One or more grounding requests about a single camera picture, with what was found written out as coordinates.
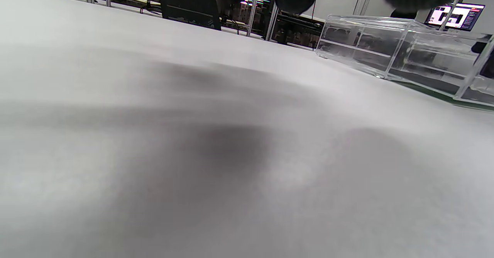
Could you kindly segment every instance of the white table surface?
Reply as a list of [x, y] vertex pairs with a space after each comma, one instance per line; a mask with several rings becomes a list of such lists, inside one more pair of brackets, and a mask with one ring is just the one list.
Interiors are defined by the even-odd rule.
[[180, 22], [0, 9], [0, 257], [494, 256], [493, 114]]

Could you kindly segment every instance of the monitor screen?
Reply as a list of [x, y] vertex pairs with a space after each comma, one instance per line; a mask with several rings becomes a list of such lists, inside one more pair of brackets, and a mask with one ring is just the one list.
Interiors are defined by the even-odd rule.
[[[484, 8], [485, 5], [458, 3], [446, 23], [446, 27], [471, 31]], [[427, 16], [425, 24], [441, 26], [450, 10], [451, 6], [437, 6]]]

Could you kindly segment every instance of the black chair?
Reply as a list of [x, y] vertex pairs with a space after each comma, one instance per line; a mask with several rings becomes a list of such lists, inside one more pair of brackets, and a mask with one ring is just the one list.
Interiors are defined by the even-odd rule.
[[159, 0], [164, 19], [221, 30], [216, 0]]

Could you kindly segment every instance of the clear acrylic box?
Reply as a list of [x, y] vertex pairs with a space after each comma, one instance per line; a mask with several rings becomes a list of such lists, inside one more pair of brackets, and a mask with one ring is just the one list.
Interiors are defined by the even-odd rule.
[[330, 15], [316, 53], [452, 100], [494, 106], [494, 73], [484, 68], [492, 45], [491, 35], [438, 31], [413, 19]]

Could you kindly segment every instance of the green surface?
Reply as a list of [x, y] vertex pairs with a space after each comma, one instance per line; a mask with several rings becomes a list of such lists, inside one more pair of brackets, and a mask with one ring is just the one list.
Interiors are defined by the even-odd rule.
[[475, 103], [457, 101], [457, 100], [454, 100], [453, 98], [451, 98], [450, 96], [446, 96], [444, 94], [426, 89], [422, 86], [418, 86], [418, 85], [415, 85], [413, 83], [402, 82], [402, 81], [398, 81], [398, 80], [392, 80], [392, 81], [396, 82], [397, 84], [408, 87], [410, 89], [414, 89], [414, 90], [419, 91], [421, 93], [427, 94], [431, 97], [438, 98], [438, 99], [443, 100], [445, 102], [451, 103], [452, 105], [458, 105], [458, 106], [465, 107], [465, 108], [494, 111], [494, 107], [491, 107], [489, 105], [480, 105], [480, 104], [475, 104]]

